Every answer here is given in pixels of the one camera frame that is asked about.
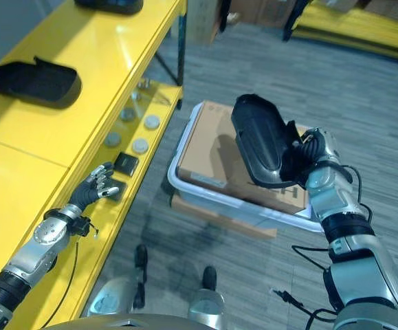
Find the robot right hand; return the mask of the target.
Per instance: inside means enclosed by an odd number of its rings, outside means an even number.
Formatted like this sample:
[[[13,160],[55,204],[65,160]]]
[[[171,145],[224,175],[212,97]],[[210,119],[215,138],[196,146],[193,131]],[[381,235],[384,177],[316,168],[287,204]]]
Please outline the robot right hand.
[[[309,129],[283,153],[280,178],[304,186],[313,171],[325,167],[340,167],[333,137],[322,129]]]

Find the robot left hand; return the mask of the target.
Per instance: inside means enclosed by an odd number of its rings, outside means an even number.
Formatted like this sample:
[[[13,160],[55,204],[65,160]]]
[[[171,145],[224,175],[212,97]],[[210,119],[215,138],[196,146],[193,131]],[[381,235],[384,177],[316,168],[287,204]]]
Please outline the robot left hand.
[[[97,200],[118,194],[120,189],[117,186],[105,186],[105,182],[111,178],[112,174],[113,164],[111,162],[105,162],[94,168],[74,189],[68,204],[84,211],[88,205]]]

